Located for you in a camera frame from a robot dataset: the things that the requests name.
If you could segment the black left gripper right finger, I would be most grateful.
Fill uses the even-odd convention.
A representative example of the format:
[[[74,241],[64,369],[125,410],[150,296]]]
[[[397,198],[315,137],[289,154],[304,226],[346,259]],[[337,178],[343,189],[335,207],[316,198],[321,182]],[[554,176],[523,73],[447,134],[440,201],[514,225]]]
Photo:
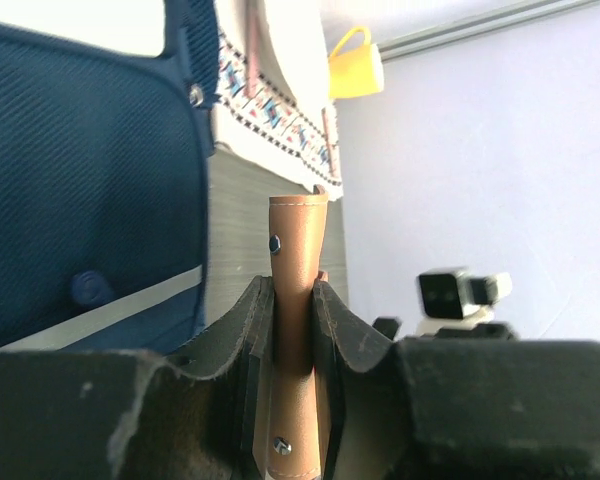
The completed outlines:
[[[326,479],[600,479],[600,342],[392,341],[312,291]]]

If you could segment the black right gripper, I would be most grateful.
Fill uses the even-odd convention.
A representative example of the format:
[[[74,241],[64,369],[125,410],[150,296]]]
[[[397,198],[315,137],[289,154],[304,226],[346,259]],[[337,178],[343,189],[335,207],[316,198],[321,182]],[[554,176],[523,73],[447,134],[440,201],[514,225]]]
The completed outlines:
[[[469,340],[517,340],[518,334],[507,322],[499,322],[492,317],[473,317],[464,320],[442,320],[425,317],[411,335],[398,338],[402,321],[397,317],[378,317],[373,328],[394,343],[399,341],[433,339]]]

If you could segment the brown leather wallet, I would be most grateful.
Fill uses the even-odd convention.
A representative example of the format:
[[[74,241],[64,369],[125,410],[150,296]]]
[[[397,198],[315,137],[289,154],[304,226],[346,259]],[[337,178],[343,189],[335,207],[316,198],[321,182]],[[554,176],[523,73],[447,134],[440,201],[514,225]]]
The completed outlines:
[[[269,198],[274,306],[266,479],[321,475],[311,308],[328,202],[318,185],[310,194]]]

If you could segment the navy blue student backpack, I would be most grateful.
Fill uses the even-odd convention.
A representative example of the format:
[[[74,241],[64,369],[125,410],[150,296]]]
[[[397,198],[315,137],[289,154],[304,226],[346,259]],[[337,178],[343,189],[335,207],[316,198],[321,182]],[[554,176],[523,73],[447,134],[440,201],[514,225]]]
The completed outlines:
[[[155,57],[0,23],[0,348],[167,354],[202,330],[218,22],[165,15]]]

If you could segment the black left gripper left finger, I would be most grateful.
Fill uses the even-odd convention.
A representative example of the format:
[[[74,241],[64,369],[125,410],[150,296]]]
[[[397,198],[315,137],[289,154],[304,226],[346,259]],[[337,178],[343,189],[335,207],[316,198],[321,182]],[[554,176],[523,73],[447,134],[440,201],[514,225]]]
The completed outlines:
[[[274,290],[174,354],[0,351],[0,479],[257,479]]]

